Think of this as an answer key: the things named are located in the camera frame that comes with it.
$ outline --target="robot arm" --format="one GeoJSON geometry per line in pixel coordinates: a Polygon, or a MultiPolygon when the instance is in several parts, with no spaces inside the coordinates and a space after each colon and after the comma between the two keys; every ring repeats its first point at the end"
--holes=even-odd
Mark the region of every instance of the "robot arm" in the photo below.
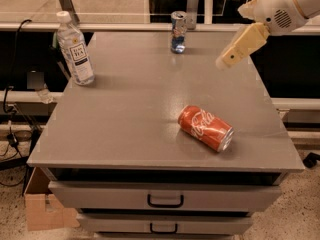
{"type": "Polygon", "coordinates": [[[238,9],[255,23],[241,28],[216,61],[230,68],[266,44],[269,35],[280,36],[304,26],[320,15],[320,0],[252,0],[238,9]]]}

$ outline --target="cardboard box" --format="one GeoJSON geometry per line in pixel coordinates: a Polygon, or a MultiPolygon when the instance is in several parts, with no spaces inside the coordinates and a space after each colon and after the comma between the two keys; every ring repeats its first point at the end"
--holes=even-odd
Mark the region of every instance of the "cardboard box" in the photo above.
{"type": "Polygon", "coordinates": [[[48,189],[49,182],[40,168],[34,169],[24,194],[28,230],[79,227],[77,211],[63,207],[48,189]]]}

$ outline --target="gray drawer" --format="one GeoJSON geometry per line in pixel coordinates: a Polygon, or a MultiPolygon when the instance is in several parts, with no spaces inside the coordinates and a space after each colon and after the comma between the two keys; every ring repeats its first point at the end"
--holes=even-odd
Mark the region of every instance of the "gray drawer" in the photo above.
{"type": "Polygon", "coordinates": [[[81,226],[93,232],[179,234],[243,234],[251,225],[248,217],[168,216],[140,214],[78,214],[81,226]]]}
{"type": "Polygon", "coordinates": [[[179,235],[169,237],[166,235],[149,234],[128,234],[128,233],[96,233],[94,240],[233,240],[234,236],[229,235],[179,235]]]}
{"type": "Polygon", "coordinates": [[[51,181],[65,207],[92,209],[173,209],[263,211],[281,194],[278,186],[149,184],[51,181]]]}

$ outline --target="black drawer handle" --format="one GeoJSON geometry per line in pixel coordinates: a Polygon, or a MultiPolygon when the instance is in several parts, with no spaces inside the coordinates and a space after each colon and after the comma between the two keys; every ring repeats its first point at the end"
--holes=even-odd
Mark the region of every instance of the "black drawer handle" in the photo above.
{"type": "Polygon", "coordinates": [[[153,224],[150,223],[150,232],[153,233],[153,234],[162,234],[162,235],[176,234],[178,232],[178,224],[174,224],[174,230],[173,231],[156,231],[156,230],[153,230],[153,224]]]}
{"type": "Polygon", "coordinates": [[[148,194],[148,205],[153,208],[179,208],[184,203],[183,195],[180,195],[180,203],[179,204],[153,204],[151,202],[151,195],[148,194]]]}

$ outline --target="soda can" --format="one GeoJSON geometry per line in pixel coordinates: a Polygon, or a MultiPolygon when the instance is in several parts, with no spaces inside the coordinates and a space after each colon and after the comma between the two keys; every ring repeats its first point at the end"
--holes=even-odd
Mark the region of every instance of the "soda can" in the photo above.
{"type": "Polygon", "coordinates": [[[187,14],[183,11],[171,13],[171,51],[173,53],[183,53],[185,46],[185,35],[187,32],[187,14]]]}
{"type": "Polygon", "coordinates": [[[234,133],[228,123],[197,106],[186,106],[181,111],[178,123],[182,130],[217,152],[229,146],[234,133]]]}

